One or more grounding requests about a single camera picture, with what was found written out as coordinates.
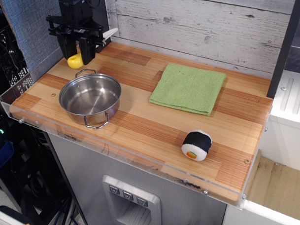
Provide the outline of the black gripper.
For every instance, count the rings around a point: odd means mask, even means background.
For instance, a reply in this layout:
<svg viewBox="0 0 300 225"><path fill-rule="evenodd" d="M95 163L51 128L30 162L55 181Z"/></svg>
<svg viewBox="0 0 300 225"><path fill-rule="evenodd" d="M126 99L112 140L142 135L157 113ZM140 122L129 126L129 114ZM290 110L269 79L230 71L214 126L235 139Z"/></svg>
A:
<svg viewBox="0 0 300 225"><path fill-rule="evenodd" d="M57 37L64 58L77 53L76 41L79 41L83 64L90 63L95 58L96 44L90 38L90 19L92 13L85 0L57 0L60 15L47 16L49 33ZM98 45L103 42L103 33L99 33Z"/></svg>

